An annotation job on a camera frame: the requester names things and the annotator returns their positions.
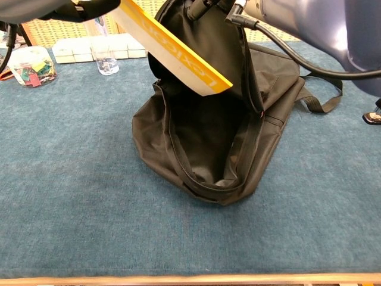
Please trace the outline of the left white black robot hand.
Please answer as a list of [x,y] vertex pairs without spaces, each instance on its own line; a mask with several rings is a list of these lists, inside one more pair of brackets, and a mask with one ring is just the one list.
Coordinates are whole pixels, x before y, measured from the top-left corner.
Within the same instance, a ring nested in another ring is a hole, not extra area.
[[69,1],[39,19],[82,23],[105,15],[120,4],[119,0]]

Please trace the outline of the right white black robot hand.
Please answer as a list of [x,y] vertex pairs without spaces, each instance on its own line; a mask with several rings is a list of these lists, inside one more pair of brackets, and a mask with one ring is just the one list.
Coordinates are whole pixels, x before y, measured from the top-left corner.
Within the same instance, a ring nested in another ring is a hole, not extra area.
[[198,20],[211,8],[217,7],[227,14],[235,4],[235,1],[220,0],[195,0],[195,1],[186,1],[185,2],[185,12],[189,20]]

